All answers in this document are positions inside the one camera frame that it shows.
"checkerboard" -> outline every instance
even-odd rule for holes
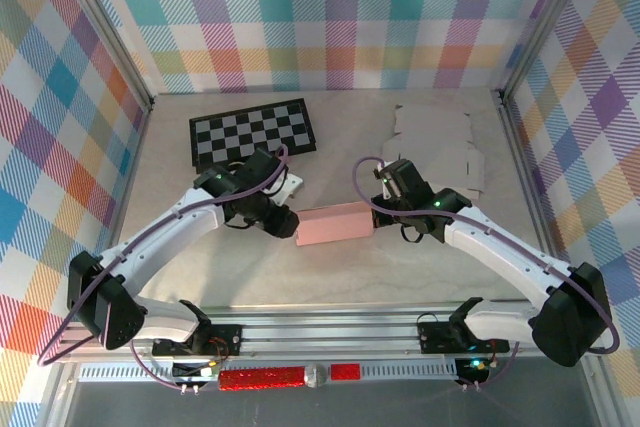
[[[285,144],[289,155],[316,150],[304,99],[190,119],[189,129],[198,173],[214,163],[244,161],[259,147],[274,153]]]

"pink box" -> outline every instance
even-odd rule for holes
[[[298,212],[300,225],[297,245],[320,244],[335,240],[373,235],[371,207],[364,202],[332,205]]]

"white tabletop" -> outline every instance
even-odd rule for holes
[[[379,155],[393,135],[394,107],[442,105],[471,113],[476,148],[485,155],[485,193],[474,203],[492,220],[537,246],[533,224],[491,95],[486,89],[340,91],[160,96],[140,154],[121,238],[164,212],[197,177],[191,165],[189,119],[304,97],[317,152],[293,156],[304,189],[293,210],[358,200],[353,163]],[[364,190],[379,182],[363,166]],[[145,287],[158,300],[201,306],[369,302],[440,302],[471,296],[522,295],[487,267],[431,237],[408,244],[398,226],[370,238],[297,247],[259,229],[220,228],[196,240]]]

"purple cable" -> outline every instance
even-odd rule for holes
[[[600,316],[602,321],[607,325],[607,328],[611,332],[611,336],[613,337],[613,343],[611,344],[610,347],[606,347],[606,348],[590,348],[590,349],[587,350],[587,352],[592,353],[592,354],[602,355],[602,354],[612,354],[613,352],[618,350],[618,347],[620,347],[620,334],[618,334],[618,329],[613,324],[613,320],[607,314],[607,312],[602,308],[602,306],[600,304],[598,304],[598,302],[591,295],[589,295],[589,293],[586,290],[584,290],[582,287],[580,287],[573,279],[571,279],[568,276],[562,274],[557,269],[555,269],[555,268],[553,268],[551,266],[548,266],[544,261],[540,260],[532,252],[529,252],[529,250],[527,250],[524,247],[522,247],[518,242],[510,239],[509,237],[507,237],[506,235],[504,235],[504,234],[502,234],[500,232],[496,232],[494,229],[491,229],[491,228],[487,227],[482,222],[479,222],[479,221],[477,221],[475,219],[470,219],[469,217],[465,217],[464,215],[453,214],[451,212],[443,212],[441,210],[407,210],[407,211],[404,211],[404,210],[390,210],[390,209],[385,209],[383,207],[379,207],[376,204],[374,204],[364,194],[364,192],[362,192],[362,189],[358,185],[358,177],[357,177],[358,167],[360,167],[360,165],[363,162],[366,162],[367,160],[374,160],[374,161],[378,162],[378,164],[381,164],[381,165],[385,165],[385,161],[382,160],[380,157],[373,157],[373,156],[363,157],[363,158],[361,158],[360,160],[358,160],[355,163],[355,165],[353,166],[353,170],[351,171],[351,179],[353,181],[353,186],[355,187],[356,192],[358,193],[358,196],[360,196],[360,198],[366,204],[368,204],[369,207],[371,207],[373,210],[376,210],[376,211],[378,211],[380,213],[391,215],[391,216],[394,216],[394,217],[397,217],[397,216],[412,217],[412,216],[418,216],[418,215],[435,215],[435,216],[439,216],[439,217],[449,217],[449,218],[451,218],[453,220],[459,220],[460,222],[464,222],[466,224],[469,224],[469,225],[472,225],[474,227],[477,227],[483,233],[494,236],[496,239],[498,239],[502,243],[508,245],[513,250],[515,250],[520,255],[522,255],[523,257],[529,259],[530,261],[532,261],[533,263],[535,263],[536,265],[538,265],[542,269],[548,271],[551,275],[553,275],[556,278],[562,280],[563,282],[568,283],[573,289],[576,290],[576,292],[578,292],[582,297],[584,297],[584,299],[589,303],[589,305],[591,305],[591,307],[593,307],[593,309],[598,313],[598,315]]]
[[[200,207],[204,207],[204,206],[207,206],[207,205],[218,205],[218,204],[222,204],[224,202],[230,202],[232,200],[238,200],[238,199],[242,199],[244,197],[248,197],[250,195],[255,194],[256,192],[259,192],[260,190],[264,189],[265,187],[269,186],[282,173],[282,171],[285,168],[286,163],[287,163],[287,159],[288,159],[288,156],[289,156],[289,149],[284,144],[282,144],[280,148],[282,149],[282,154],[280,155],[280,164],[278,165],[276,170],[264,182],[261,182],[260,184],[256,185],[255,187],[251,187],[249,190],[246,190],[244,192],[239,192],[237,194],[231,194],[231,195],[228,195],[228,196],[225,196],[225,197],[218,197],[217,199],[202,200],[200,202],[196,202],[194,204],[191,204],[191,205],[188,205],[186,207],[183,207],[182,209],[180,209],[178,211],[177,214],[168,215],[165,218],[160,219],[155,224],[149,226],[147,228],[147,230],[145,230],[138,237],[133,239],[124,248],[124,250],[122,251],[122,255],[124,257],[129,255],[133,251],[133,249],[135,249],[141,242],[143,242],[150,235],[154,234],[159,229],[161,229],[162,227],[164,227],[165,225],[167,225],[169,222],[173,221],[177,217],[180,217],[180,216],[182,216],[182,215],[184,215],[184,214],[186,214],[188,212],[191,212],[192,210],[196,210],[196,209],[199,209]],[[113,261],[111,261],[109,263],[109,265],[107,265],[104,268],[104,270],[102,270],[102,272],[100,272],[96,276],[96,278],[93,279],[93,281],[82,292],[82,295],[80,295],[80,297],[78,298],[76,303],[69,310],[69,313],[67,314],[67,316],[64,318],[64,320],[60,324],[60,327],[58,327],[58,330],[56,330],[56,332],[53,334],[53,336],[51,337],[49,342],[47,342],[47,345],[45,346],[45,348],[42,350],[42,353],[38,357],[38,365],[40,367],[45,367],[47,365],[52,364],[53,362],[59,360],[64,355],[67,355],[67,354],[73,352],[78,347],[86,344],[91,339],[93,339],[93,336],[86,337],[86,338],[78,341],[77,343],[73,344],[71,347],[63,350],[62,352],[58,352],[55,355],[52,355],[50,358],[45,359],[45,356],[49,353],[49,351],[53,348],[53,346],[60,340],[60,338],[62,337],[62,334],[65,331],[65,329],[69,326],[69,324],[71,323],[71,321],[73,320],[75,315],[78,313],[80,308],[87,301],[89,296],[98,287],[98,285],[100,285],[100,283],[105,279],[105,277],[109,274],[109,272],[111,272],[119,263],[120,263],[120,258],[116,258]],[[133,345],[131,346],[131,349],[134,352],[134,357],[136,357],[135,351],[133,350]]]

